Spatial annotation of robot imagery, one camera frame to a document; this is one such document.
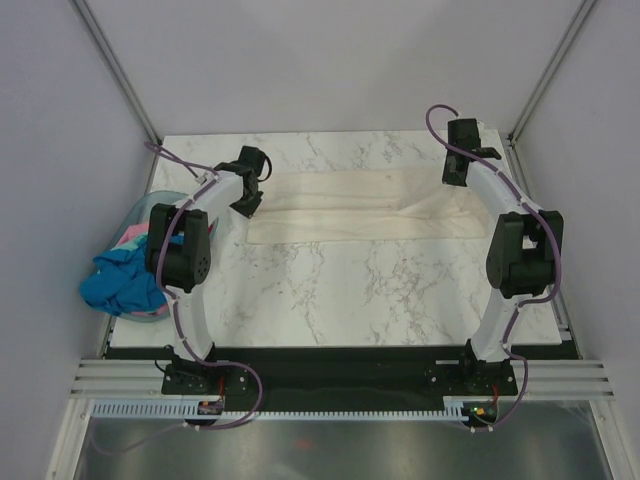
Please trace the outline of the cream white t-shirt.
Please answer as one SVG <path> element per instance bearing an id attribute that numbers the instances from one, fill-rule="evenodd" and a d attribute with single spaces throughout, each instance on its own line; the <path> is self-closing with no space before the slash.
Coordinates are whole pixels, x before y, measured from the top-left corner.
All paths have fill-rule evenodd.
<path id="1" fill-rule="evenodd" d="M 477 195 L 443 184 L 437 166 L 282 173 L 263 190 L 250 244 L 476 239 L 489 224 Z"/>

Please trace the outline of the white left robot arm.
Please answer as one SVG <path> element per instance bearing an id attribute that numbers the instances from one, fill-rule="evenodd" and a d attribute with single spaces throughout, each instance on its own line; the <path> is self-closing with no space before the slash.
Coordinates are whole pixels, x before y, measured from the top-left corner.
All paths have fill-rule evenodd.
<path id="1" fill-rule="evenodd" d="M 151 147 L 162 158 L 191 170 L 197 182 L 184 198 L 152 207 L 145 266 L 168 305 L 175 354 L 193 361 L 185 370 L 185 382 L 198 393 L 208 393 L 220 378 L 218 367 L 208 359 L 214 340 L 203 293 L 212 267 L 210 235 L 230 209 L 247 219 L 256 213 L 263 196 L 260 184 L 270 178 L 273 167 L 269 157 L 252 146 L 242 147 L 235 161 L 215 167 L 184 161 L 159 145 Z"/>

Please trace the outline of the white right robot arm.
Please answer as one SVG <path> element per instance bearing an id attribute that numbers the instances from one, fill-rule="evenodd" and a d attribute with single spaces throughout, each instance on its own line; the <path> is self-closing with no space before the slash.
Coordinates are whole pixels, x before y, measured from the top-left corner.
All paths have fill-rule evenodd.
<path id="1" fill-rule="evenodd" d="M 523 307 L 557 294 L 564 219 L 513 182 L 497 150 L 481 144 L 475 119 L 449 121 L 446 143 L 442 182 L 470 189 L 495 221 L 486 257 L 490 298 L 457 371 L 460 386 L 477 394 L 493 383 L 493 370 L 509 362 Z"/>

